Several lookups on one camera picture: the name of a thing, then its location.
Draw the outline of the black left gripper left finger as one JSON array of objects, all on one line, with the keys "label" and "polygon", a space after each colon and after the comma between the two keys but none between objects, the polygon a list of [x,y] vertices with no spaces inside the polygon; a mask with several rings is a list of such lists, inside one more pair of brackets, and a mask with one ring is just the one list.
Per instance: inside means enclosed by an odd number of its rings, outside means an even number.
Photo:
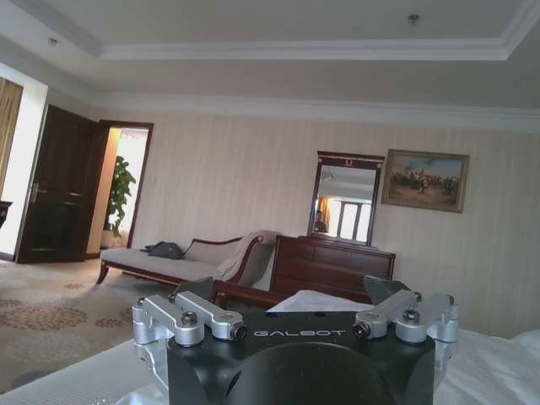
[{"label": "black left gripper left finger", "polygon": [[237,342],[247,334],[243,316],[204,299],[213,280],[203,278],[179,286],[168,297],[158,294],[139,298],[132,306],[133,341],[138,357],[146,363],[154,384],[169,389],[165,343],[172,339],[184,348],[203,342],[205,332],[220,341]]}]

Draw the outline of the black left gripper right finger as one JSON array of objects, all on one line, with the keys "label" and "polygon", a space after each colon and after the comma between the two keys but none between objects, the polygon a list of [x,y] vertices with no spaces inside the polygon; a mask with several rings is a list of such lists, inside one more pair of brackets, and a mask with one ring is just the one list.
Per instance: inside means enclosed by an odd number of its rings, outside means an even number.
[{"label": "black left gripper right finger", "polygon": [[354,335],[383,338],[393,325],[396,337],[404,343],[423,343],[432,338],[435,381],[443,381],[458,341],[459,308],[454,297],[433,294],[424,300],[404,283],[373,276],[364,277],[364,288],[374,306],[355,315]]}]

